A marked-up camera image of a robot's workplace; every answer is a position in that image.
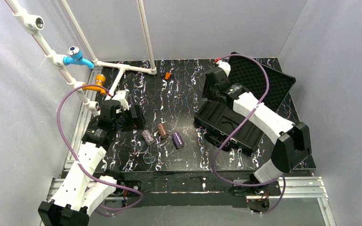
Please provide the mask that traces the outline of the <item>clear blank acrylic button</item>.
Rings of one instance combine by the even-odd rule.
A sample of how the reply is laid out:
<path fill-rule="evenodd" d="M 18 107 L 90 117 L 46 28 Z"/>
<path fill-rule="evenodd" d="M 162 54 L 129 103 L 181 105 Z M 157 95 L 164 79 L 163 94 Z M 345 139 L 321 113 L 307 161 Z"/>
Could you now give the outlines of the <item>clear blank acrylic button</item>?
<path fill-rule="evenodd" d="M 134 147 L 134 154 L 139 155 L 139 154 L 145 154 L 147 151 L 149 150 L 149 145 L 143 143 L 141 145 L 136 145 Z"/>

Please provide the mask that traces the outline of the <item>blue plastic faucet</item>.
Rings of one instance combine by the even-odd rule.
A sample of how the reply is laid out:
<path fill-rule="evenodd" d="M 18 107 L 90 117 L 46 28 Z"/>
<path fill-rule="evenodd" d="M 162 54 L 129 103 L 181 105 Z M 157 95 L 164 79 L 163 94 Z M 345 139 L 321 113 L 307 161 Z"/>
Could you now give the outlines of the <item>blue plastic faucet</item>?
<path fill-rule="evenodd" d="M 90 69 L 95 67 L 94 63 L 83 57 L 83 53 L 78 46 L 71 46 L 68 49 L 68 56 L 63 57 L 64 65 L 85 65 Z"/>

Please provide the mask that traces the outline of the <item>purple poker chip stack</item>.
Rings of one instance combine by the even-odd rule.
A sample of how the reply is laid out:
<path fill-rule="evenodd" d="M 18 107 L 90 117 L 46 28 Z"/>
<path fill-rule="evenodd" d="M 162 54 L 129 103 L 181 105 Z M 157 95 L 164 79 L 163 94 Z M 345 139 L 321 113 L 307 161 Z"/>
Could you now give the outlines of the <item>purple poker chip stack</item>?
<path fill-rule="evenodd" d="M 185 143 L 179 132 L 174 132 L 172 134 L 172 140 L 177 149 L 183 148 L 185 146 Z"/>

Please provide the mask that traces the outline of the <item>orange grey poker chip stack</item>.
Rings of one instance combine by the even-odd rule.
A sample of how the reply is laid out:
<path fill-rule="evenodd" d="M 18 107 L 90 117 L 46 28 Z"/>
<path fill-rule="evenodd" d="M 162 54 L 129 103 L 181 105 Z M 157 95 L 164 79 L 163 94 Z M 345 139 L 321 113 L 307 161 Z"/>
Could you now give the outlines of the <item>orange grey poker chip stack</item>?
<path fill-rule="evenodd" d="M 169 137 L 168 130 L 163 123 L 157 125 L 157 131 L 162 139 L 167 139 Z"/>

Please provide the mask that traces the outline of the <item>aluminium rail frame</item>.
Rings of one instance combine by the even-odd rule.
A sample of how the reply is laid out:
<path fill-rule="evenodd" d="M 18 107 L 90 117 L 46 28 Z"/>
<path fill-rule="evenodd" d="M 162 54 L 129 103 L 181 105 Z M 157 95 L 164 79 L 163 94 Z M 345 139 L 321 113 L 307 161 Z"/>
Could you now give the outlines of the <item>aluminium rail frame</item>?
<path fill-rule="evenodd" d="M 117 132 L 93 173 L 96 178 L 106 170 L 123 173 L 121 185 L 126 190 L 116 189 L 115 192 L 128 201 L 128 208 L 204 205 L 209 198 L 214 203 L 218 203 L 218 198 L 223 198 L 225 205 L 237 201 L 238 207 L 249 207 L 251 213 L 266 214 L 285 198 L 328 197 L 320 177 L 294 178 L 291 176 L 293 169 L 266 186 L 240 187 L 231 184 L 247 183 L 251 174 L 270 159 L 274 144 L 267 136 L 262 136 L 253 152 L 241 148 L 219 151 L 219 147 L 207 140 L 207 130 L 195 124 L 194 116 L 205 102 L 202 98 L 203 88 L 197 97 L 197 110 L 193 110 L 186 100 L 177 95 L 169 98 L 166 90 L 175 92 L 171 84 L 166 84 L 149 93 L 148 105 L 133 102 L 131 106 L 140 105 L 142 108 L 145 128 Z M 167 128 L 167 139 L 160 137 L 157 131 L 159 123 Z M 147 151 L 156 157 L 153 164 L 146 164 L 143 154 L 133 153 L 136 145 L 147 144 L 141 135 L 146 129 L 156 140 Z M 180 133 L 185 143 L 183 148 L 175 147 L 172 140 L 174 132 Z"/>

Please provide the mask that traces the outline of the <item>small orange black brush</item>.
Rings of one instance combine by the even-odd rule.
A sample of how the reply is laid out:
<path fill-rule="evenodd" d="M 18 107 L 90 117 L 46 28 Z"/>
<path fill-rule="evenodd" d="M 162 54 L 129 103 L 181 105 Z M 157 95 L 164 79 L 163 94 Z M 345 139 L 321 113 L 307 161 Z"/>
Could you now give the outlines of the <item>small orange black brush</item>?
<path fill-rule="evenodd" d="M 171 80 L 174 77 L 174 75 L 170 72 L 161 73 L 161 78 L 165 81 Z"/>

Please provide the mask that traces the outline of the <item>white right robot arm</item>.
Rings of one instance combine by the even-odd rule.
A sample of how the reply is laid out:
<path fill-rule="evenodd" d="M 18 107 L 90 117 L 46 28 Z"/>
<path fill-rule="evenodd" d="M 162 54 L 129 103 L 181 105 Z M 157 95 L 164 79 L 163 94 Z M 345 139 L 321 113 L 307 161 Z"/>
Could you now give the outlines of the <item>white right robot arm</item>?
<path fill-rule="evenodd" d="M 260 69 L 266 84 L 260 99 L 257 99 L 245 86 L 238 83 L 230 84 L 228 79 L 230 67 L 227 65 L 211 68 L 206 73 L 205 85 L 208 91 L 206 97 L 224 102 L 234 113 L 244 117 L 220 144 L 218 150 L 221 151 L 247 122 L 257 126 L 274 144 L 270 159 L 251 174 L 247 183 L 231 182 L 240 187 L 260 187 L 273 183 L 312 153 L 308 126 L 303 122 L 295 124 L 282 118 L 263 103 L 269 92 L 270 81 L 264 68 Z"/>

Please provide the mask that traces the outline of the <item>clear dealer button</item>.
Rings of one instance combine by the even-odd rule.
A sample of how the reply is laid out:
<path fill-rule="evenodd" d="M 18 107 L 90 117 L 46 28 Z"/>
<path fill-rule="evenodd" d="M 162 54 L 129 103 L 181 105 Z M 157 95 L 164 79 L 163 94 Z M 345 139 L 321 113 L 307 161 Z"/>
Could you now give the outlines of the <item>clear dealer button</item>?
<path fill-rule="evenodd" d="M 153 164 L 156 160 L 156 157 L 149 153 L 149 152 L 146 152 L 143 154 L 143 161 L 146 163 L 146 164 Z"/>

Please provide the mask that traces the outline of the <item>black poker set case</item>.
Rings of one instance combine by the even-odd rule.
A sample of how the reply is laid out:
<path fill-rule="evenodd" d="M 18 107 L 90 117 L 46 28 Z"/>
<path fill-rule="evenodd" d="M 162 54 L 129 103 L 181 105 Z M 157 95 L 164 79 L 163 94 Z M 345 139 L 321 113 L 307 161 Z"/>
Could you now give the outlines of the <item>black poker set case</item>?
<path fill-rule="evenodd" d="M 296 80 L 257 61 L 233 53 L 219 58 L 205 72 L 195 124 L 207 130 L 206 138 L 225 151 L 241 148 L 253 152 L 262 136 L 281 146 L 296 124 L 277 114 Z"/>

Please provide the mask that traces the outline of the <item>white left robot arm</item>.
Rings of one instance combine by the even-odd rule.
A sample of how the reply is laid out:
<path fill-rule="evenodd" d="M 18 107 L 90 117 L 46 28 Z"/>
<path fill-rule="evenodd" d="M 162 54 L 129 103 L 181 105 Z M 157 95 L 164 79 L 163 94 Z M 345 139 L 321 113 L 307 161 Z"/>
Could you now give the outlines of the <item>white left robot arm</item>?
<path fill-rule="evenodd" d="M 86 226 L 94 210 L 121 185 L 123 173 L 106 170 L 93 176 L 117 132 L 143 129 L 146 120 L 140 105 L 123 107 L 123 101 L 104 100 L 100 115 L 93 117 L 82 137 L 78 153 L 65 180 L 49 201 L 39 205 L 38 213 L 46 226 Z"/>

